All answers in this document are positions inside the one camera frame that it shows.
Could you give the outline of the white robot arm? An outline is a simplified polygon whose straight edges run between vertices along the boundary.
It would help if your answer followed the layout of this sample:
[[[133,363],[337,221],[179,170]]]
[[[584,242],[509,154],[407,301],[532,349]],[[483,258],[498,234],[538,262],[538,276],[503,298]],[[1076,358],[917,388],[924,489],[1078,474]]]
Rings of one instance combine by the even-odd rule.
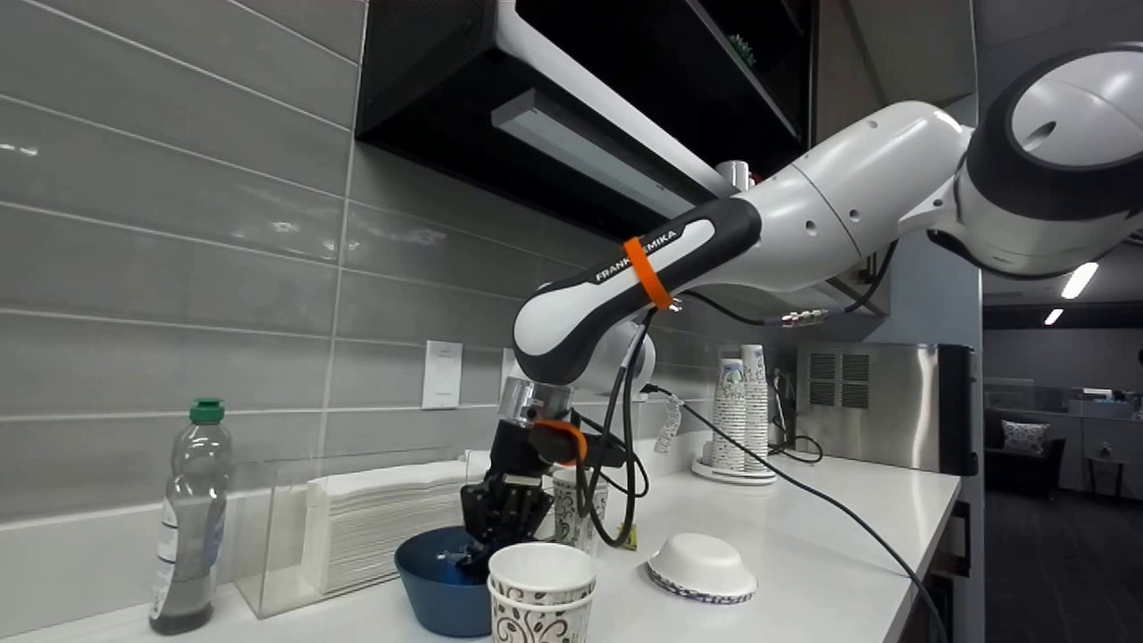
[[[922,230],[1008,276],[1064,276],[1143,230],[1143,46],[1111,43],[1019,76],[980,123],[901,101],[834,134],[774,176],[709,201],[615,258],[541,286],[513,346],[541,407],[503,414],[491,473],[460,489],[483,551],[538,538],[542,474],[597,442],[565,402],[605,355],[639,363],[639,318],[701,286],[797,292]]]

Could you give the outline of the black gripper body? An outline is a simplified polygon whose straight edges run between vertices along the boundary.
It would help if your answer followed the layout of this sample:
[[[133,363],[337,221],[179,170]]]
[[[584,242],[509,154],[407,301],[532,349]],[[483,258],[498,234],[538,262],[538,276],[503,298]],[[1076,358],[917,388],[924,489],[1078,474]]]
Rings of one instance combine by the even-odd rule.
[[[549,513],[542,474],[554,466],[584,466],[590,441],[573,422],[502,422],[491,473],[460,489],[465,530],[502,551],[538,538]]]

